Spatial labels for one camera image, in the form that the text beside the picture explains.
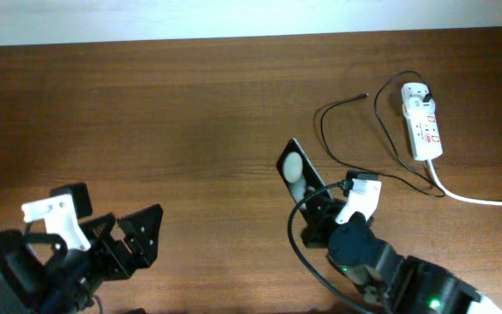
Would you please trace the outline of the black Galaxy flip phone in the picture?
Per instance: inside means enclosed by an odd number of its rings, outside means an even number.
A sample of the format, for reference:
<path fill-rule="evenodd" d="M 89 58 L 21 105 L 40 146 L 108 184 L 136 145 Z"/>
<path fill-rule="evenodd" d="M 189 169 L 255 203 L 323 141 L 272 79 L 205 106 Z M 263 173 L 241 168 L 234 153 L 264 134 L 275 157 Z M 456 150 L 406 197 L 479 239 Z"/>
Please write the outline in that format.
<path fill-rule="evenodd" d="M 276 169 L 295 203 L 325 186 L 296 138 L 291 138 L 284 147 Z M 325 211 L 332 200 L 329 191 L 321 192 L 303 203 L 301 210 L 310 214 Z"/>

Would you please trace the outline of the white power strip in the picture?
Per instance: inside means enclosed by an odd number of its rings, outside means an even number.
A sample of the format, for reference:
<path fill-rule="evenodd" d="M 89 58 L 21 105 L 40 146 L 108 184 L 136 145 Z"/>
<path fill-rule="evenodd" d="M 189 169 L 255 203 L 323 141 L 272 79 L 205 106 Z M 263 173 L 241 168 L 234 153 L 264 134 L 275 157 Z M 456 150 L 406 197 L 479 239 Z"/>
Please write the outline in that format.
<path fill-rule="evenodd" d="M 434 160 L 443 154 L 435 111 L 433 101 L 422 103 L 414 99 L 403 104 L 414 160 Z"/>

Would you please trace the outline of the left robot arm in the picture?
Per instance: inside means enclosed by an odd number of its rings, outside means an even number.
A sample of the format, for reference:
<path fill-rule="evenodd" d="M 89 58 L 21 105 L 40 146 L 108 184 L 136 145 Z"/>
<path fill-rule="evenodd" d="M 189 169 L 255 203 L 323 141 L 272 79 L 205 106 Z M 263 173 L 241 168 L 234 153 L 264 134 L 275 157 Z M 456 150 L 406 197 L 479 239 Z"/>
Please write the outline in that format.
<path fill-rule="evenodd" d="M 58 234 L 0 232 L 0 313 L 78 313 L 94 305 L 99 286 L 129 279 L 158 256 L 163 209 L 155 204 L 120 219 L 81 224 L 88 250 Z"/>

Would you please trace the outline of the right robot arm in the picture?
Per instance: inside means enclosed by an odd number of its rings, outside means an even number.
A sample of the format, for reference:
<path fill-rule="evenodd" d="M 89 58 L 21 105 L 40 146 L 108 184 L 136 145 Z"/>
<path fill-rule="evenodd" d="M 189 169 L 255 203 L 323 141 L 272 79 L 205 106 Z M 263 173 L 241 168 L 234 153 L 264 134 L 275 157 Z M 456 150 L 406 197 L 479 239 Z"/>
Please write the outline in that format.
<path fill-rule="evenodd" d="M 324 186 L 295 207 L 307 223 L 303 243 L 328 251 L 329 263 L 350 280 L 363 301 L 385 313 L 499 313 L 485 294 L 448 269 L 402 256 L 370 229 L 378 196 L 349 190 L 345 201 Z"/>

